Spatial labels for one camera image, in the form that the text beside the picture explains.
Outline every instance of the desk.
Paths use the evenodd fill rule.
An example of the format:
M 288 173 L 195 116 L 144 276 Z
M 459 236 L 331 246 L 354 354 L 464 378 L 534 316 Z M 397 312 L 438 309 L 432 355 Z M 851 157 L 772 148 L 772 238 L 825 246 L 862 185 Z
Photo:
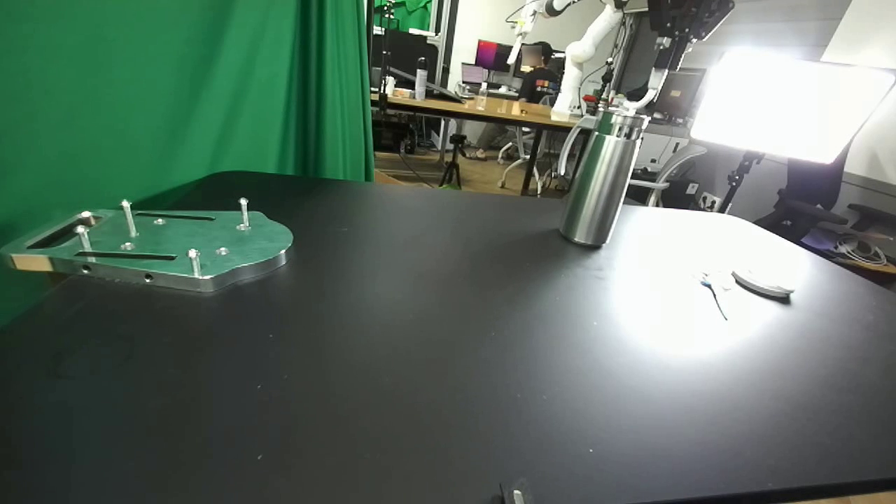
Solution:
M 531 171 L 537 162 L 537 144 L 544 129 L 569 131 L 582 129 L 590 131 L 596 126 L 594 119 L 579 120 L 555 120 L 552 106 L 526 105 L 526 102 L 506 102 L 506 99 L 473 99 L 473 102 L 414 102 L 414 99 L 390 99 L 386 109 L 414 112 L 414 116 L 438 116 L 438 119 L 457 119 L 457 120 L 488 120 L 488 123 L 509 123 L 509 126 L 531 126 L 531 157 L 526 166 L 526 179 L 520 194 L 530 194 Z
M 540 504 L 896 488 L 896 299 L 747 222 L 212 178 L 288 263 L 215 297 L 74 277 L 0 334 L 0 502 Z M 730 260 L 793 305 L 699 285 Z

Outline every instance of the small tool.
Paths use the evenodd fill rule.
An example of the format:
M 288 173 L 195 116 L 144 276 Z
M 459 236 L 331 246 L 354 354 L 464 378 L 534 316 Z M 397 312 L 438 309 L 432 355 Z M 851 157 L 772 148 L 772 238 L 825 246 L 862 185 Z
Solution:
M 762 284 L 755 277 L 744 277 L 741 273 L 730 273 L 733 284 L 754 292 L 755 297 L 764 297 L 764 299 L 775 299 L 775 304 L 790 304 L 790 294 L 793 290 L 786 285 L 772 285 L 772 284 Z
M 725 309 L 723 309 L 720 292 L 718 292 L 718 285 L 711 284 L 711 277 L 708 277 L 708 276 L 702 276 L 699 285 L 705 285 L 705 292 L 708 292 L 708 294 L 711 294 L 711 299 L 718 304 L 718 312 L 720 312 L 720 313 L 723 313 L 723 320 L 727 322 L 727 313 L 725 313 Z

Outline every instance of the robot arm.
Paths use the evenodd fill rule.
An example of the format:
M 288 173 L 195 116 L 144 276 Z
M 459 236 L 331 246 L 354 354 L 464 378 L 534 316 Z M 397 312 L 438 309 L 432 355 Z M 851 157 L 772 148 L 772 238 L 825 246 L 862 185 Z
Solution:
M 520 57 L 523 43 L 526 43 L 530 31 L 534 29 L 537 12 L 540 12 L 537 0 L 523 0 L 523 5 L 516 12 L 516 21 L 513 21 L 516 43 L 513 43 L 513 50 L 506 57 L 506 67 L 516 67 L 516 60 Z
M 576 0 L 548 0 L 547 14 L 562 14 Z M 596 45 L 610 36 L 628 0 L 608 0 L 603 14 L 589 26 L 585 36 L 566 47 L 566 74 L 552 119 L 571 119 L 579 105 L 582 64 L 594 60 Z M 733 12 L 733 0 L 648 0 L 649 29 L 659 33 L 656 64 L 648 81 L 648 96 L 625 109 L 639 112 L 660 94 L 669 71 L 681 67 L 681 60 L 695 43 L 711 36 L 711 31 Z
M 594 60 L 596 45 L 614 33 L 621 22 L 628 0 L 610 0 L 603 14 L 589 26 L 585 36 L 571 43 L 566 47 L 566 71 L 561 81 L 561 96 L 555 102 L 552 119 L 571 119 L 576 102 L 579 102 L 579 87 L 582 87 L 582 67 L 589 60 Z

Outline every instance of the bright light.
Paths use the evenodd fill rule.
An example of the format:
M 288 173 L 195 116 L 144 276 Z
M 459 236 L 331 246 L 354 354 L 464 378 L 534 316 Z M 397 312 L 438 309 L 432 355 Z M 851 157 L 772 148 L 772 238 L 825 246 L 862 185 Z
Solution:
M 881 105 L 893 77 L 737 50 L 708 71 L 692 138 L 835 162 Z

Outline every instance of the person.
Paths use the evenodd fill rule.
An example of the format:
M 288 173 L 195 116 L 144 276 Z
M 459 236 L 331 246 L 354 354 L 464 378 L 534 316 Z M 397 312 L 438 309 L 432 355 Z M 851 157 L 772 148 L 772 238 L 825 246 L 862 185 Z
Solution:
M 520 80 L 520 89 L 516 94 L 520 102 L 544 105 L 547 99 L 555 99 L 561 89 L 561 77 L 552 71 L 555 47 L 548 43 L 531 43 L 523 47 L 530 74 Z M 477 159 L 488 159 L 488 148 L 506 136 L 509 129 L 502 123 L 488 123 L 477 140 Z
M 544 99 L 557 94 L 561 77 L 552 71 L 555 47 L 548 43 L 526 45 L 526 64 L 523 84 L 519 89 L 520 102 L 540 105 Z

